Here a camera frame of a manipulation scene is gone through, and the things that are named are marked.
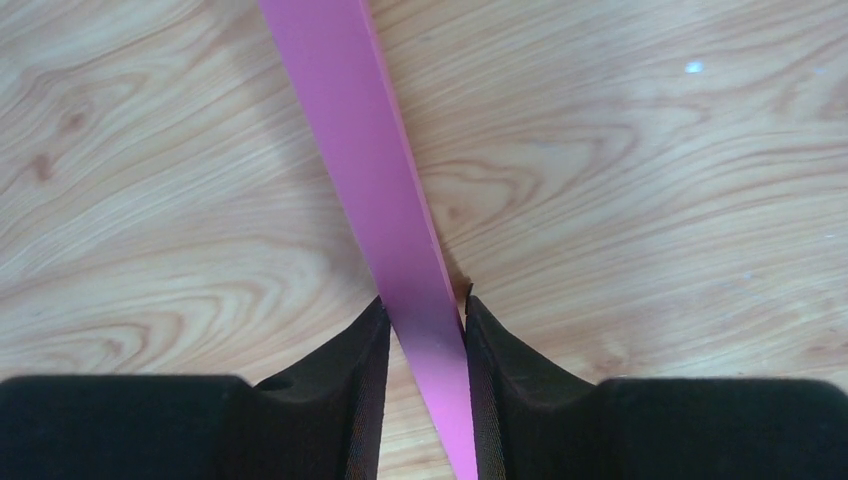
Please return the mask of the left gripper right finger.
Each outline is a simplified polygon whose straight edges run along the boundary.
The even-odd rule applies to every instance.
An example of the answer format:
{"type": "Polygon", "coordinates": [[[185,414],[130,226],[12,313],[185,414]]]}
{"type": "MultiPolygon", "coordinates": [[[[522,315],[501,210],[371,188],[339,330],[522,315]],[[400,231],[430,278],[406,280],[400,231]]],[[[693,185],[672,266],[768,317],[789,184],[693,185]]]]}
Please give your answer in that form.
{"type": "Polygon", "coordinates": [[[587,382],[465,305],[482,479],[843,479],[847,396],[817,380],[587,382]]]}

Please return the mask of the pink picture frame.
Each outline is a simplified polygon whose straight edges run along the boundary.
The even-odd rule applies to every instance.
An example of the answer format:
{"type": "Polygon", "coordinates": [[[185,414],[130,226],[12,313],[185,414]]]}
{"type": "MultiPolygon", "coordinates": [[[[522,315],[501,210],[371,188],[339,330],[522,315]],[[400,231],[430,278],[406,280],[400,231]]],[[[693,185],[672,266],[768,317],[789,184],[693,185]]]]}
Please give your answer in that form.
{"type": "Polygon", "coordinates": [[[260,9],[453,472],[474,479],[464,330],[370,7],[260,9]]]}

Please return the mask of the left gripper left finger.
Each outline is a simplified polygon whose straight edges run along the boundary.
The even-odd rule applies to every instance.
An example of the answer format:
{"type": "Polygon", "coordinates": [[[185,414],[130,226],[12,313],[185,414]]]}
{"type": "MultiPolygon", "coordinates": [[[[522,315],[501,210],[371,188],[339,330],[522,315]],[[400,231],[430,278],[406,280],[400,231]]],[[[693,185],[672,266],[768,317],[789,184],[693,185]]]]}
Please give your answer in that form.
{"type": "Polygon", "coordinates": [[[1,384],[5,479],[373,479],[390,322],[379,301],[290,367],[1,384]]]}

